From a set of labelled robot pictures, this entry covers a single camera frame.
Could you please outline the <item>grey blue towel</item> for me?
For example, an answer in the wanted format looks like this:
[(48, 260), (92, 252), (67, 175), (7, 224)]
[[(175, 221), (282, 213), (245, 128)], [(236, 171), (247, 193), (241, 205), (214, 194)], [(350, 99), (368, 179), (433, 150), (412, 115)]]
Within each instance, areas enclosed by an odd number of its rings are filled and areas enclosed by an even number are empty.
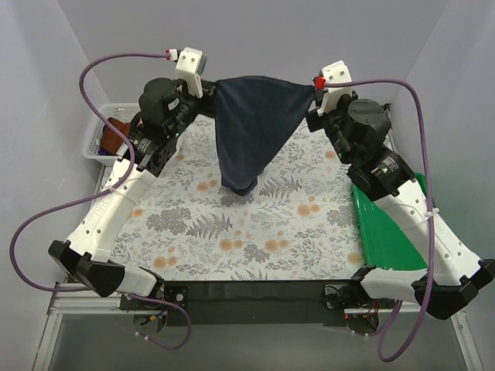
[(221, 185), (247, 195), (315, 99), (315, 89), (246, 76), (217, 81), (215, 135)]

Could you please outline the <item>brown towel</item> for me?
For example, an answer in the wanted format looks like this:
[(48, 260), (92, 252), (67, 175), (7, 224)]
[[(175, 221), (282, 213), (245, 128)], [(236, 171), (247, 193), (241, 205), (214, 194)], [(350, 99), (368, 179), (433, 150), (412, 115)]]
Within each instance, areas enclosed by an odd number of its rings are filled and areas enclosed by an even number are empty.
[[(123, 122), (114, 117), (109, 117), (108, 122), (118, 129), (125, 137), (128, 137), (131, 127), (129, 122)], [(110, 155), (116, 155), (123, 143), (124, 140), (122, 138), (120, 138), (110, 128), (104, 126), (100, 140), (100, 147), (107, 150)]]

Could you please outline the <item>purple towel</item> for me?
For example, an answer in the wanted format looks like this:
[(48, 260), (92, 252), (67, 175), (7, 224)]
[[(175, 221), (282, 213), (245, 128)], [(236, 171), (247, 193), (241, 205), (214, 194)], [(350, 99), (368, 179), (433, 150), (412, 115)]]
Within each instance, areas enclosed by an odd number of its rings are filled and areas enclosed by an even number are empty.
[(102, 147), (99, 147), (97, 154), (100, 156), (109, 156), (110, 155), (110, 153)]

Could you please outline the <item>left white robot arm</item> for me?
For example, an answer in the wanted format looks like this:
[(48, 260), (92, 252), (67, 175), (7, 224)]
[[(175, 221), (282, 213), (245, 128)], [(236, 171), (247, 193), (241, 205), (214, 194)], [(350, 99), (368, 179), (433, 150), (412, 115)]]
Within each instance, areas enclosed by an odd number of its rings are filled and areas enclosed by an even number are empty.
[(159, 289), (158, 275), (115, 263), (111, 252), (132, 210), (176, 153), (181, 134), (197, 116), (215, 117), (217, 85), (204, 80), (201, 86), (202, 95), (196, 97), (183, 79), (157, 78), (145, 85), (130, 122), (128, 148), (104, 186), (107, 195), (66, 240), (49, 247), (49, 255), (75, 281), (101, 297), (115, 292), (151, 297)]

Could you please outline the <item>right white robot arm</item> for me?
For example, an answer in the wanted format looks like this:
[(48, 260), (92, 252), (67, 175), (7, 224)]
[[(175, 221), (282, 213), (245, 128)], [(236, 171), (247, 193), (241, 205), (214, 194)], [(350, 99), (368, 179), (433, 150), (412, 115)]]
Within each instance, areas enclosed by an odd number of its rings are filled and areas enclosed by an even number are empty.
[(325, 131), (353, 185), (395, 222), (428, 265), (416, 271), (362, 267), (343, 288), (343, 302), (416, 302), (441, 320), (465, 308), (494, 279), (494, 261), (480, 258), (452, 232), (411, 168), (385, 145), (391, 129), (385, 109), (352, 90), (336, 100), (318, 92), (315, 102), (306, 112), (309, 130)]

